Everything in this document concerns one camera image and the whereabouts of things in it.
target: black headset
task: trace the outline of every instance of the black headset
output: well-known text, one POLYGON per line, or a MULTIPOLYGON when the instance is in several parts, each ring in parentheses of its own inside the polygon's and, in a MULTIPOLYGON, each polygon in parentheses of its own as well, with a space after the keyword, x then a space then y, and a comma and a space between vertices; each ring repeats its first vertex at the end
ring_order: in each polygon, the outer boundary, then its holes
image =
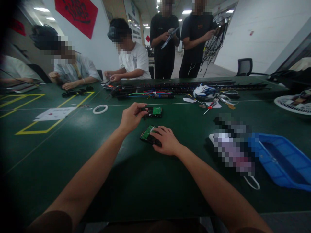
POLYGON ((114 26, 109 27, 109 32, 107 33, 108 38, 113 42, 120 42, 121 37, 127 34, 132 34, 132 29, 120 29, 114 26))

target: white t-shirt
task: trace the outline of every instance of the white t-shirt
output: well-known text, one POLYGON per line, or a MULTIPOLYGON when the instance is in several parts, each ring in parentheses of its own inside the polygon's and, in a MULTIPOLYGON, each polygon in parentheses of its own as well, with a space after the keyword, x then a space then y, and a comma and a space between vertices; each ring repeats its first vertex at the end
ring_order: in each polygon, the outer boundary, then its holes
POLYGON ((31 78, 42 82, 42 79, 28 65, 21 60, 4 55, 3 64, 1 64, 0 77, 3 79, 12 78, 31 78))
POLYGON ((148 52, 141 44, 136 43, 135 47, 131 52, 121 51, 119 54, 119 62, 120 69, 125 68, 127 73, 132 72, 136 69, 141 69, 144 71, 144 74, 142 76, 133 79, 151 79, 149 73, 148 52))

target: red-handled screwdriver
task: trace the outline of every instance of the red-handled screwdriver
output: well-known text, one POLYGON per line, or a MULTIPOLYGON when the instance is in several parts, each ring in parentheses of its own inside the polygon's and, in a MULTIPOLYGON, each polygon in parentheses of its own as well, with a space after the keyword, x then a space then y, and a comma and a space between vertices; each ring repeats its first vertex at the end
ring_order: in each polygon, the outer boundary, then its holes
POLYGON ((216 104, 217 104, 217 101, 214 100, 214 101, 211 103, 211 105, 209 105, 209 106, 207 107, 206 112, 207 112, 208 110, 212 109, 216 104))

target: white fan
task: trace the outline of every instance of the white fan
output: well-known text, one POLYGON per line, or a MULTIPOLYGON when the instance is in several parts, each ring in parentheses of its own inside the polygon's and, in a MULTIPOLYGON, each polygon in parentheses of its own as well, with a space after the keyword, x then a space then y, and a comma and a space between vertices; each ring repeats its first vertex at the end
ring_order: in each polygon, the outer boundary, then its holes
POLYGON ((277 106, 299 114, 303 115, 311 115, 311 103, 306 104, 298 104, 297 106, 293 105, 292 99, 295 97, 295 95, 285 95, 277 97, 274 102, 277 106))

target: black pants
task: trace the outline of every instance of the black pants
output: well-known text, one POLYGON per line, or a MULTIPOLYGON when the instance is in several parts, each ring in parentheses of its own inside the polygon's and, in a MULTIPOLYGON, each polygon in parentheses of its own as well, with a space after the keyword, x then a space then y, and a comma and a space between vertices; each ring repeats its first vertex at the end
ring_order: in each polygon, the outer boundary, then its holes
POLYGON ((155 78, 170 79, 174 70, 174 62, 155 60, 155 78))
POLYGON ((179 78, 196 78, 200 70, 201 63, 187 63, 184 59, 181 62, 179 78))

